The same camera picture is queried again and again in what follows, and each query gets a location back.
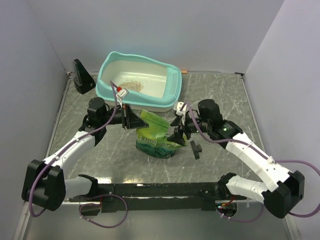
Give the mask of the black bag clip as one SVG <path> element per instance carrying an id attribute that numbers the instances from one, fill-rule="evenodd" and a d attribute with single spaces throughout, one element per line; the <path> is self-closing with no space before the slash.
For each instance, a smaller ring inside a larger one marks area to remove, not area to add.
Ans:
<path id="1" fill-rule="evenodd" d="M 193 155 L 196 160 L 200 158 L 200 153 L 202 152 L 202 147 L 200 144 L 196 144 L 194 140 L 190 141 Z"/>

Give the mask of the green litter bag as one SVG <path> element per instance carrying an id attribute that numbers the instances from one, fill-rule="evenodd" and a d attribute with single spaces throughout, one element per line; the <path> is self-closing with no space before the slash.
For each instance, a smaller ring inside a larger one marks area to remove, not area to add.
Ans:
<path id="1" fill-rule="evenodd" d="M 167 140 L 170 136 L 168 134 L 170 124 L 162 117 L 142 110 L 140 118 L 148 124 L 148 127 L 136 130 L 135 147 L 142 153 L 158 159 L 167 159 L 173 157 L 177 150 L 185 146 L 185 144 L 180 145 Z"/>

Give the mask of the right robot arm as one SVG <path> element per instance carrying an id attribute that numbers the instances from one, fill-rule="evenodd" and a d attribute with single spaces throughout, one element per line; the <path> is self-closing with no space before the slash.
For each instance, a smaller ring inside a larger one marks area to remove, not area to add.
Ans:
<path id="1" fill-rule="evenodd" d="M 192 134 L 199 133 L 206 141 L 219 144 L 260 178 L 254 181 L 228 173 L 220 179 L 220 197 L 242 196 L 255 200 L 279 219 L 289 214 L 304 197 L 304 175 L 278 164 L 257 147 L 238 125 L 223 118 L 213 99 L 201 100 L 197 107 L 194 111 L 187 103 L 174 103 L 172 109 L 176 118 L 171 123 L 174 131 L 167 140 L 183 146 Z"/>

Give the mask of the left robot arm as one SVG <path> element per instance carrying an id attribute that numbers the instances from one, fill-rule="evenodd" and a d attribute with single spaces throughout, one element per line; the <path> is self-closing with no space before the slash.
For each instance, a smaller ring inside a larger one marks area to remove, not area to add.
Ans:
<path id="1" fill-rule="evenodd" d="M 49 211 L 57 210 L 65 199 L 77 196 L 87 201 L 95 200 L 99 195 L 96 178 L 80 174 L 65 179 L 65 175 L 80 157 L 100 143 L 108 125 L 122 125 L 128 130 L 149 126 L 129 104 L 110 108 L 101 97 L 92 98 L 75 136 L 44 160 L 34 159 L 28 164 L 21 198 Z"/>

